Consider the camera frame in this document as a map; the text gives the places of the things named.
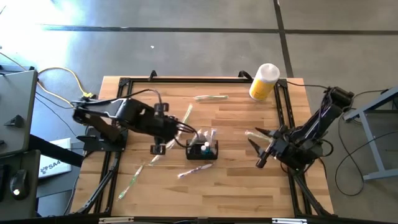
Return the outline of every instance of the yellow bottle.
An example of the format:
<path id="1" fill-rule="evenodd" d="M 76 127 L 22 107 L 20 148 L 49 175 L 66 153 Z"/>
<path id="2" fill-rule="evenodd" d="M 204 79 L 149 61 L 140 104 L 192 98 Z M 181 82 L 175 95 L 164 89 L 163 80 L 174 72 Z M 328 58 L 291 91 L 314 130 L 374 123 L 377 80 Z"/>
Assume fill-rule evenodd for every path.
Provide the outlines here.
<path id="1" fill-rule="evenodd" d="M 257 101 L 265 100 L 278 81 L 279 75 L 279 69 L 275 65 L 261 65 L 249 90 L 251 98 Z"/>

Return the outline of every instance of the computer mouse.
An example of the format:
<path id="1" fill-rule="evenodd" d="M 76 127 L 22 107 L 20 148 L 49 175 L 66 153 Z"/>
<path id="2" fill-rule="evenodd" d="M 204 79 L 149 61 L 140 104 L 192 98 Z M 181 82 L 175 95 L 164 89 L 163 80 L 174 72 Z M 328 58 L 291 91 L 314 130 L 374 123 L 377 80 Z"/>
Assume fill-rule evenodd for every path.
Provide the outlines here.
<path id="1" fill-rule="evenodd" d="M 15 200 L 22 200 L 29 195 L 29 181 L 26 170 L 19 170 L 11 177 L 10 191 Z"/>

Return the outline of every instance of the wooden table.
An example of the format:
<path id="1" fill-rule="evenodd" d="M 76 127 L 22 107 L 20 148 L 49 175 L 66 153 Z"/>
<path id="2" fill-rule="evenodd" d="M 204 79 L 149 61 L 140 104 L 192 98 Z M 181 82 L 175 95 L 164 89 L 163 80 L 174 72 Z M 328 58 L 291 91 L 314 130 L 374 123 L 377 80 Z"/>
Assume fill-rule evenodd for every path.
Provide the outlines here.
<path id="1" fill-rule="evenodd" d="M 119 79 L 104 77 L 99 98 L 114 98 Z M 303 84 L 301 78 L 290 78 L 289 81 Z M 265 168 L 256 168 L 256 152 L 244 135 L 245 130 L 253 131 L 254 127 L 279 127 L 274 93 L 264 102 L 255 102 L 248 94 L 249 87 L 250 84 L 242 83 L 135 83 L 133 92 L 157 89 L 163 102 L 170 104 L 169 114 L 180 119 L 191 103 L 193 109 L 187 124 L 197 130 L 217 128 L 220 153 L 212 168 L 177 179 L 179 173 L 205 162 L 186 160 L 184 149 L 174 146 L 155 166 L 145 166 L 126 196 L 116 201 L 140 165 L 153 158 L 149 153 L 153 138 L 130 131 L 119 167 L 112 216 L 293 217 L 289 182 L 280 162 L 269 159 Z M 289 93 L 295 123 L 302 125 L 311 116 L 305 88 L 289 85 Z M 197 95 L 228 95 L 229 98 L 196 103 L 193 97 Z M 157 96 L 151 92 L 137 95 L 136 99 L 148 105 L 157 103 Z M 191 137 L 183 134 L 181 141 Z M 73 212 L 84 204 L 98 185 L 103 157 L 103 152 L 94 152 L 85 159 L 73 199 Z M 322 165 L 314 163 L 305 175 L 309 189 L 333 213 Z M 103 208 L 107 198 L 108 187 L 104 191 Z"/>

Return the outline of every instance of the yellow cable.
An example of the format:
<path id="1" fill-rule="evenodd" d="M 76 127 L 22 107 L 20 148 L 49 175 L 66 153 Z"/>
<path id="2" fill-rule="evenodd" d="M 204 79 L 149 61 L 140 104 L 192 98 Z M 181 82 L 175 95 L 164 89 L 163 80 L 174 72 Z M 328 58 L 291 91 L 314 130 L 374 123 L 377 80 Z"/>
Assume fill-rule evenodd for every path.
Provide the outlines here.
<path id="1" fill-rule="evenodd" d="M 16 61 L 13 60 L 12 58 L 8 57 L 7 55 L 5 55 L 5 54 L 2 53 L 2 52 L 0 52 L 0 54 L 3 55 L 3 56 L 5 56 L 5 57 L 8 58 L 10 61 L 14 62 L 14 63 L 17 64 L 18 66 L 20 66 L 23 70 L 26 71 L 26 68 L 24 68 L 22 65 L 20 65 L 18 62 L 16 62 Z M 91 96 L 93 96 L 92 93 L 86 93 L 86 92 L 83 90 L 83 88 L 81 87 L 81 83 L 80 83 L 80 81 L 79 81 L 79 78 L 77 77 L 77 75 L 75 74 L 75 72 L 73 72 L 73 71 L 70 70 L 70 69 L 63 68 L 63 67 L 50 67 L 50 68 L 46 68 L 46 69 L 43 69 L 43 70 L 39 71 L 38 76 L 39 76 L 41 73 L 43 73 L 43 72 L 45 72 L 45 71 L 47 71 L 47 70 L 52 70 L 52 69 L 62 69 L 62 70 L 65 70 L 65 71 L 70 72 L 70 73 L 75 77 L 76 82 L 77 82 L 77 85 L 79 86 L 80 91 L 83 93 L 83 96 L 85 96 L 85 97 L 91 97 Z M 50 94 L 50 95 L 52 95 L 52 96 L 55 96 L 55 97 L 57 97 L 58 99 L 61 99 L 61 100 L 65 101 L 65 102 L 67 102 L 71 107 L 74 107 L 74 106 L 73 106 L 67 99 L 65 99 L 64 97 L 62 97 L 62 96 L 60 96 L 60 95 L 57 95 L 57 94 L 55 94 L 55 93 L 52 93 L 52 92 L 46 90 L 46 89 L 42 86 L 42 84 L 41 84 L 39 81 L 37 81 L 37 84 L 39 85 L 39 87 L 41 87 L 41 89 L 43 89 L 44 92 L 46 92 L 46 93 L 48 93 L 48 94 Z"/>

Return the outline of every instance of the label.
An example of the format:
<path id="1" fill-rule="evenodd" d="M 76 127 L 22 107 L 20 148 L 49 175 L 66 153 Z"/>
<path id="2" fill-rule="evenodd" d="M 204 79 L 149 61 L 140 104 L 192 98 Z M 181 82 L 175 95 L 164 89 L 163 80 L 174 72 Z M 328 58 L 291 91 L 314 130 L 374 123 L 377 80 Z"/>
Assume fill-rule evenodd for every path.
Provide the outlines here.
<path id="1" fill-rule="evenodd" d="M 274 88 L 275 83 L 264 83 L 255 79 L 250 88 L 250 95 L 255 100 L 264 100 Z"/>

